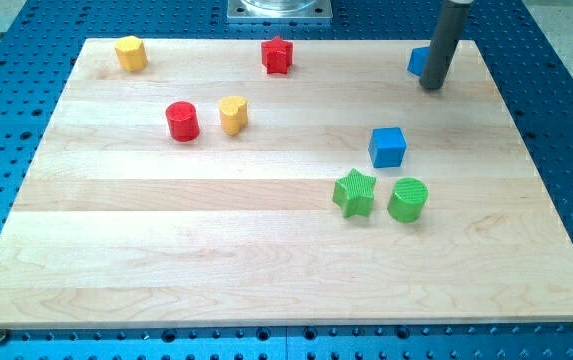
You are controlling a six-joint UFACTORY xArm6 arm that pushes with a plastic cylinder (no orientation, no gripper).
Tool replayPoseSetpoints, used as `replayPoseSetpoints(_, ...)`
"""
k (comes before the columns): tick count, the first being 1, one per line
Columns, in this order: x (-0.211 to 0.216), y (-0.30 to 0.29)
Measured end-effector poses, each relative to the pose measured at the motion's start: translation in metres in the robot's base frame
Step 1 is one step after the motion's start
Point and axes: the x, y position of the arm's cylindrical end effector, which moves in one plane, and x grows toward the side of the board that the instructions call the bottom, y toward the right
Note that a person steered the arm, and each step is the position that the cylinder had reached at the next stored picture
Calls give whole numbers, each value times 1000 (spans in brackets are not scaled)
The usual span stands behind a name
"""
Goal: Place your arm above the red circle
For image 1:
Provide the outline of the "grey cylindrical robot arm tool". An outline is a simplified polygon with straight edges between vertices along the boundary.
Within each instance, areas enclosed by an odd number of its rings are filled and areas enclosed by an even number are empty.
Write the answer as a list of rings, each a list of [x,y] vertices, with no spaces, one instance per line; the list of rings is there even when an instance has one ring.
[[[474,0],[443,1],[420,76],[424,89],[443,86],[473,4]]]

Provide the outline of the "blue block behind arm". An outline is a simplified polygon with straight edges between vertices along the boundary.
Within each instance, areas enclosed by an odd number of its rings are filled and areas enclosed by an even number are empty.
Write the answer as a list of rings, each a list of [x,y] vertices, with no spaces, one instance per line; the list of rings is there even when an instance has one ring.
[[[413,48],[407,65],[407,71],[416,76],[421,76],[429,50],[429,46]]]

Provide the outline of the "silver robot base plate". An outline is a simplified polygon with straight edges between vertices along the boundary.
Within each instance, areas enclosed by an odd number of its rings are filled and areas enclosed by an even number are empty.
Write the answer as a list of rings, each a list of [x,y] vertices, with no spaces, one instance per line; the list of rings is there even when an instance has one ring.
[[[231,23],[328,23],[333,19],[331,0],[228,0]]]

